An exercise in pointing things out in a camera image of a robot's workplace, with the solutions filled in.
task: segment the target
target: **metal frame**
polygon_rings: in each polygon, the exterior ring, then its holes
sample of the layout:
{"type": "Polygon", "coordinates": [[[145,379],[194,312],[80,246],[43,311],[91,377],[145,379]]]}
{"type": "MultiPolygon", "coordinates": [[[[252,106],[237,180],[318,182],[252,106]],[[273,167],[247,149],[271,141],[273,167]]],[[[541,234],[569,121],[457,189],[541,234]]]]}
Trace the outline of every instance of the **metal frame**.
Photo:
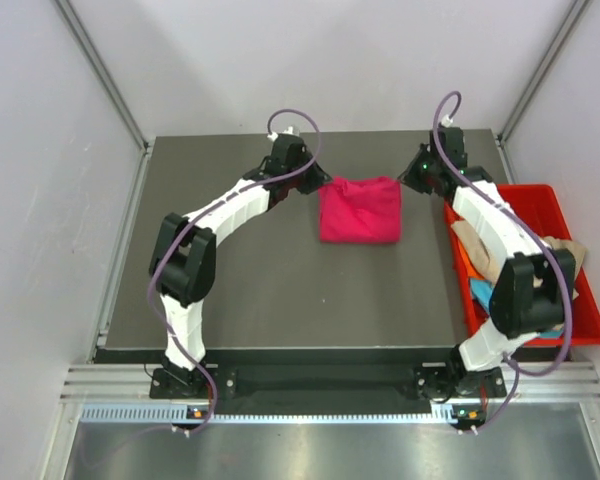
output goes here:
{"type": "Polygon", "coordinates": [[[102,61],[98,50],[84,28],[80,17],[71,4],[71,1],[53,0],[53,3],[57,7],[60,16],[64,19],[65,23],[69,27],[69,30],[75,38],[78,47],[86,56],[89,65],[91,65],[93,72],[96,74],[96,77],[100,82],[100,85],[109,97],[113,108],[115,108],[120,115],[120,118],[127,127],[127,130],[129,130],[129,134],[133,138],[134,142],[138,145],[138,148],[140,148],[142,151],[146,151],[149,146],[149,142],[143,135],[142,130],[140,130],[138,123],[133,118],[129,107],[127,107],[127,104],[120,94],[120,90],[118,90],[116,83],[113,81],[113,77],[102,61]]]}
{"type": "Polygon", "coordinates": [[[540,63],[533,72],[533,75],[531,75],[527,86],[522,91],[522,95],[516,102],[515,107],[513,107],[512,112],[509,114],[509,118],[507,118],[502,132],[498,135],[498,138],[502,143],[506,143],[511,138],[511,135],[518,126],[518,123],[520,123],[522,116],[529,108],[529,105],[534,99],[540,86],[546,80],[551,67],[558,59],[567,40],[571,37],[571,34],[574,32],[578,22],[586,12],[590,3],[591,0],[574,0],[571,2],[569,10],[558,27],[558,31],[551,40],[551,43],[549,43],[547,50],[542,55],[540,63]]]}
{"type": "MultiPolygon", "coordinates": [[[[66,22],[79,48],[85,54],[113,107],[120,115],[134,142],[142,152],[116,241],[112,267],[94,327],[93,351],[95,351],[98,346],[103,346],[106,341],[112,307],[118,291],[122,267],[151,156],[151,146],[133,118],[71,1],[53,0],[53,3],[66,22]]],[[[572,1],[560,27],[544,52],[541,61],[519,100],[516,102],[501,133],[496,135],[496,144],[507,173],[507,178],[511,183],[517,181],[517,175],[507,151],[506,142],[511,138],[511,135],[547,78],[551,67],[556,62],[560,52],[564,49],[567,40],[575,30],[578,21],[590,3],[591,0],[572,1]]],[[[522,365],[526,368],[541,369],[547,364],[527,362],[522,363],[522,365]]],[[[150,365],[148,369],[151,371],[157,366],[150,365]]],[[[513,372],[508,367],[503,366],[503,375],[505,384],[510,388],[514,376],[513,372]]],[[[156,405],[177,405],[175,401],[150,400],[150,386],[143,366],[139,364],[72,366],[69,369],[61,394],[53,436],[48,453],[44,459],[40,478],[64,478],[71,448],[77,433],[78,423],[85,405],[100,404],[111,407],[120,404],[131,404],[138,408],[149,405],[153,407],[156,405]]],[[[498,403],[499,401],[501,400],[492,400],[493,403],[498,403]]],[[[591,439],[592,448],[600,465],[600,380],[592,363],[588,361],[569,362],[549,377],[523,377],[513,402],[530,404],[567,402],[579,404],[591,439]]],[[[195,401],[187,401],[188,405],[195,405],[195,403],[195,401]]],[[[306,420],[312,421],[318,419],[308,418],[306,420]]]]}
{"type": "MultiPolygon", "coordinates": [[[[527,369],[543,369],[547,362],[523,362],[527,369]]],[[[148,365],[151,372],[159,365],[148,365]]],[[[511,388],[514,372],[506,365],[502,366],[503,377],[507,388],[511,388]]],[[[142,411],[143,409],[174,409],[181,407],[182,402],[170,400],[150,400],[150,379],[142,365],[74,365],[70,368],[61,395],[61,407],[57,415],[56,429],[52,445],[49,449],[44,470],[40,478],[63,478],[68,464],[71,448],[77,433],[77,425],[83,409],[100,410],[97,421],[102,416],[110,416],[110,423],[128,423],[128,419],[119,412],[123,409],[142,411]]],[[[492,399],[491,403],[499,403],[502,399],[492,399]]],[[[466,402],[454,400],[451,405],[466,402]]],[[[563,364],[560,370],[545,378],[523,377],[520,380],[518,393],[513,403],[525,404],[578,404],[591,440],[592,449],[600,466],[600,379],[594,365],[589,361],[574,361],[563,364]]],[[[186,401],[188,406],[206,406],[206,401],[186,401]]],[[[432,412],[432,415],[405,416],[306,416],[293,418],[297,423],[441,423],[445,412],[432,412]]],[[[288,418],[234,417],[219,416],[217,423],[273,423],[288,422],[288,418]]]]}
{"type": "Polygon", "coordinates": [[[152,152],[153,145],[150,145],[147,150],[142,152],[133,178],[131,190],[127,197],[122,222],[116,237],[113,260],[109,267],[107,283],[100,301],[98,316],[96,317],[95,330],[91,336],[93,342],[91,349],[89,350],[88,359],[93,358],[96,349],[104,347],[107,341],[109,325],[113,315],[113,307],[116,296],[118,295],[118,289],[120,288],[124,261],[127,257],[129,243],[131,242],[131,233],[133,232],[133,225],[135,223],[136,214],[138,213],[138,207],[140,206],[140,198],[142,197],[142,190],[144,189],[152,152]]]}

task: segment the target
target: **white wall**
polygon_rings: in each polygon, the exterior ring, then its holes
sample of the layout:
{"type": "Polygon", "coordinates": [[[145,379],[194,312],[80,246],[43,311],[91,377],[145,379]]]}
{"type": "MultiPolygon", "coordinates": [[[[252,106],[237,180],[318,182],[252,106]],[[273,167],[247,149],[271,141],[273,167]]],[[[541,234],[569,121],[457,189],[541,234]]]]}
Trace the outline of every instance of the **white wall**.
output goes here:
{"type": "Polygon", "coordinates": [[[570,0],[73,0],[147,136],[427,129],[459,89],[499,130],[570,0]]]}
{"type": "Polygon", "coordinates": [[[0,479],[39,465],[138,158],[52,2],[0,0],[0,479]]]}
{"type": "MultiPolygon", "coordinates": [[[[571,234],[590,249],[600,309],[600,0],[591,6],[509,142],[521,182],[555,189],[571,234]]],[[[600,374],[600,348],[587,349],[600,374]]]]}

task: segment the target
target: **blue cloth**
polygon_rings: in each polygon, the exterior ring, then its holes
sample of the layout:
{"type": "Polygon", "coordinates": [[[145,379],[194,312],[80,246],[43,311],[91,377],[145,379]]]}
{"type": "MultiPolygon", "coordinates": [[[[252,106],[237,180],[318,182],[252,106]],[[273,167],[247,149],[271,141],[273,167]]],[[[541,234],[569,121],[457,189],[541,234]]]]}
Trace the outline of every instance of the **blue cloth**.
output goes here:
{"type": "MultiPolygon", "coordinates": [[[[489,302],[491,301],[491,295],[493,294],[493,287],[486,280],[478,280],[477,278],[469,278],[469,288],[471,289],[471,296],[478,301],[480,306],[487,312],[487,315],[491,315],[489,312],[489,302]]],[[[540,338],[560,338],[562,336],[562,329],[551,330],[540,334],[540,338]]]]}

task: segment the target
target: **folded pink shirt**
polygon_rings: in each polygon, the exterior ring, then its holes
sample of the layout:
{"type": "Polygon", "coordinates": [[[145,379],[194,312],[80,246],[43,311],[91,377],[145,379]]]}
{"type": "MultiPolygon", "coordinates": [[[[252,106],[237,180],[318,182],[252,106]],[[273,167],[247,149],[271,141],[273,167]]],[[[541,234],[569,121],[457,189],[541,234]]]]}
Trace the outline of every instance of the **folded pink shirt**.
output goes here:
{"type": "Polygon", "coordinates": [[[320,240],[395,243],[401,233],[400,184],[389,177],[335,177],[320,193],[320,240]]]}

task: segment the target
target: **cable connector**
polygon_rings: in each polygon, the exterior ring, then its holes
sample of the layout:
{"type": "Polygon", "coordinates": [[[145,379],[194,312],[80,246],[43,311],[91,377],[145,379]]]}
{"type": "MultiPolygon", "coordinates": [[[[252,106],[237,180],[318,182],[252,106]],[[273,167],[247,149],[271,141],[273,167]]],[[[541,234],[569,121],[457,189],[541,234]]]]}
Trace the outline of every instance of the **cable connector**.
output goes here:
{"type": "Polygon", "coordinates": [[[449,115],[445,115],[442,117],[442,120],[440,120],[440,125],[445,128],[449,128],[451,125],[453,125],[453,118],[451,118],[449,115]]]}
{"type": "MultiPolygon", "coordinates": [[[[291,125],[291,126],[287,127],[287,129],[284,130],[282,133],[284,135],[293,135],[294,137],[299,137],[300,129],[294,125],[291,125]]],[[[271,132],[269,135],[267,135],[267,138],[269,140],[271,140],[271,142],[273,143],[278,138],[278,134],[276,132],[271,132]]]]}

